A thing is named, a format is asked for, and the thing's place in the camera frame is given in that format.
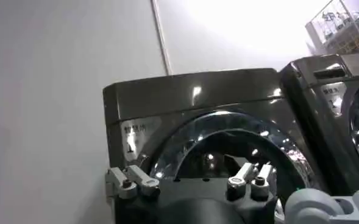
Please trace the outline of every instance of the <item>washing machine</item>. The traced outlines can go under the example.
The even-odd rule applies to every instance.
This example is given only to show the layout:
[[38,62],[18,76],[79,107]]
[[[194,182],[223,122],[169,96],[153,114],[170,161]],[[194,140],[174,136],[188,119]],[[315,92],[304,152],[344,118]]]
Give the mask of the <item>washing machine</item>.
[[334,195],[359,190],[359,53],[291,62],[282,89]]
[[114,83],[103,91],[110,166],[208,181],[245,162],[271,164],[282,200],[303,187],[325,189],[279,83],[273,69]]

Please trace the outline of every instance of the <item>bolt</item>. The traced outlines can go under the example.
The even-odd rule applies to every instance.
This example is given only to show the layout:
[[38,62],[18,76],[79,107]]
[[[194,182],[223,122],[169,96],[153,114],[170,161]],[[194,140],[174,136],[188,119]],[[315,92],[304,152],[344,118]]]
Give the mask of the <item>bolt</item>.
[[255,184],[258,186],[265,185],[265,179],[263,177],[255,177]]
[[123,188],[128,188],[128,187],[130,187],[131,185],[132,185],[132,182],[131,182],[130,180],[125,179],[125,180],[123,181]]

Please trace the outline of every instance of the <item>metal clamp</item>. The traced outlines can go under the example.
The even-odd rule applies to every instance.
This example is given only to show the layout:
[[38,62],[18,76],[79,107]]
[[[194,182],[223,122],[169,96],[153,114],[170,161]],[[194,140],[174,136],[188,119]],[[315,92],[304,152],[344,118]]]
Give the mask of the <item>metal clamp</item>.
[[122,199],[130,199],[137,195],[137,185],[131,182],[118,167],[107,171],[105,181],[108,197],[118,194]]
[[263,165],[258,176],[251,181],[251,197],[254,200],[264,200],[269,197],[272,170],[272,165]]
[[136,165],[131,165],[125,170],[126,176],[139,185],[141,193],[146,196],[158,196],[160,194],[159,180],[151,178]]
[[245,179],[253,170],[254,165],[252,163],[244,163],[235,176],[228,178],[228,187],[239,188],[246,185]]

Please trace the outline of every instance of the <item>glass display case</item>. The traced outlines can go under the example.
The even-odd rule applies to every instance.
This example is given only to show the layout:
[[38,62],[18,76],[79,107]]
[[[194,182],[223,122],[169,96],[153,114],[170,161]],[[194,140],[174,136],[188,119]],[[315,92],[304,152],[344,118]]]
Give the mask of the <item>glass display case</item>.
[[332,0],[305,27],[316,54],[359,52],[359,0]]

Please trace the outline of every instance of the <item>printed label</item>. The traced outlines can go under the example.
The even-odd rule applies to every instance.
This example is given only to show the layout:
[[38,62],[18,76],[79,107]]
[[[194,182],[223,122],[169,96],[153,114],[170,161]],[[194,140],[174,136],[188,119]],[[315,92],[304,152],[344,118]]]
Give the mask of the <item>printed label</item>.
[[159,117],[146,117],[121,123],[123,152],[127,161],[136,160],[145,143],[159,128]]
[[326,84],[321,87],[321,91],[327,101],[327,105],[336,116],[341,115],[343,96],[346,92],[346,84],[337,82]]

